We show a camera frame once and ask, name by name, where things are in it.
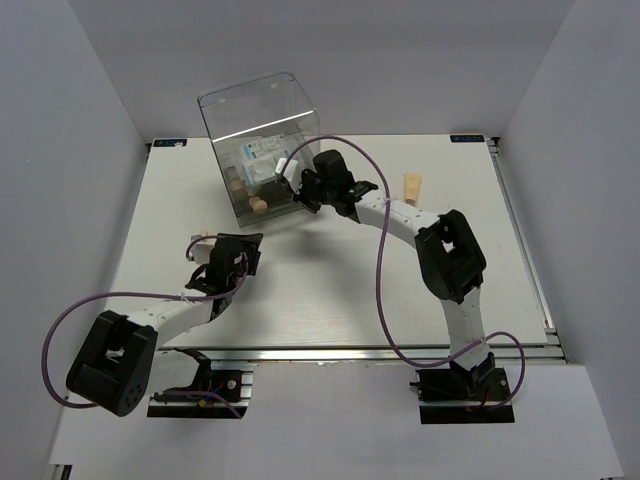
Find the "beige makeup tube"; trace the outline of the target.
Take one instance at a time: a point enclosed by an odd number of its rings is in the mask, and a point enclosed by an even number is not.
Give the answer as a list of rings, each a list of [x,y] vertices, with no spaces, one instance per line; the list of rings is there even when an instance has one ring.
[[[417,205],[422,185],[422,179],[422,175],[418,173],[404,174],[403,200],[406,204],[411,206]]]

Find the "clear acrylic drawer organizer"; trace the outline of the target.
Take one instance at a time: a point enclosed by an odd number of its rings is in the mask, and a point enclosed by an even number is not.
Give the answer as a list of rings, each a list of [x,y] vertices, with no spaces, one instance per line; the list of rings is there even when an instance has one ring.
[[[238,225],[298,210],[276,166],[320,133],[320,119],[296,77],[280,71],[225,85],[198,106]]]

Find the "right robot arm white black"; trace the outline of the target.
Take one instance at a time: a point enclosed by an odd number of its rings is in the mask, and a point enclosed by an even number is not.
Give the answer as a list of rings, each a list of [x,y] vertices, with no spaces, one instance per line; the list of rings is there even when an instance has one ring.
[[[386,189],[357,181],[336,150],[313,158],[314,167],[282,158],[276,172],[293,192],[293,200],[317,213],[323,205],[358,224],[381,230],[375,270],[376,309],[383,333],[398,357],[427,369],[404,356],[393,341],[382,305],[382,260],[386,236],[402,240],[416,251],[421,278],[441,301],[450,340],[449,366],[453,390],[472,399],[488,385],[495,368],[494,354],[486,344],[480,311],[480,287],[487,262],[466,217],[457,210],[443,215],[425,212],[393,200]]]

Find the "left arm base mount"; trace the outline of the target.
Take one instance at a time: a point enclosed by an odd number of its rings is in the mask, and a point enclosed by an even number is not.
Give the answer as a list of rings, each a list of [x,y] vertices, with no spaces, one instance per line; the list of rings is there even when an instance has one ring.
[[[213,359],[193,349],[154,356],[147,416],[164,419],[233,419],[247,412],[254,366]]]

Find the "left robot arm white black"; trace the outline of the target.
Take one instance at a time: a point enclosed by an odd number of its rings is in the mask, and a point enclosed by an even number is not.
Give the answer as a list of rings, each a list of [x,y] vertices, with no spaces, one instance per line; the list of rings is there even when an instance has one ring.
[[[156,294],[132,313],[101,312],[66,378],[66,387],[119,417],[147,395],[215,397],[211,362],[190,348],[165,346],[220,317],[244,281],[256,274],[263,234],[195,236],[185,257],[196,268],[177,295]]]

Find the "beige sponge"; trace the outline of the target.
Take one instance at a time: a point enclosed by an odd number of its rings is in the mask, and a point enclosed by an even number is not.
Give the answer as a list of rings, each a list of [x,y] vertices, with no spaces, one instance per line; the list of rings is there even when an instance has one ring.
[[[245,198],[247,196],[246,185],[242,180],[232,181],[229,188],[234,198]]]
[[[267,202],[258,196],[250,197],[248,203],[252,211],[256,213],[265,212],[269,208]]]

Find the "white blue packet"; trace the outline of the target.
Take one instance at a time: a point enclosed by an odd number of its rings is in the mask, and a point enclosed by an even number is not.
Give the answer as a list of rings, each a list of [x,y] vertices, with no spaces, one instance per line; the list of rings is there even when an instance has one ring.
[[[240,152],[245,175],[253,183],[270,179],[275,175],[277,161],[287,158],[296,146],[296,138],[286,135],[258,137],[244,143]]]
[[[275,180],[276,158],[271,154],[258,154],[239,150],[225,158],[224,175],[231,191],[243,190],[255,195],[265,184]]]

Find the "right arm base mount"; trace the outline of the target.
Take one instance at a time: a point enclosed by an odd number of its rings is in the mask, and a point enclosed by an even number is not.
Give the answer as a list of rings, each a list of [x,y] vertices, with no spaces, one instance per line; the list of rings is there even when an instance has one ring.
[[[448,369],[418,370],[409,388],[417,394],[423,425],[512,424],[511,394],[503,368],[497,368],[469,393]]]

